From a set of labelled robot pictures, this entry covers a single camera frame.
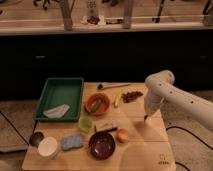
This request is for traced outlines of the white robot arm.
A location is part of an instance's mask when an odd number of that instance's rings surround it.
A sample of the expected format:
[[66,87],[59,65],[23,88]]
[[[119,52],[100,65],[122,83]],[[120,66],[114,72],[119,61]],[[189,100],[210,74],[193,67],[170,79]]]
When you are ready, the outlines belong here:
[[145,79],[145,118],[151,117],[164,100],[187,111],[195,120],[213,132],[213,102],[190,94],[174,86],[175,77],[169,70],[149,75]]

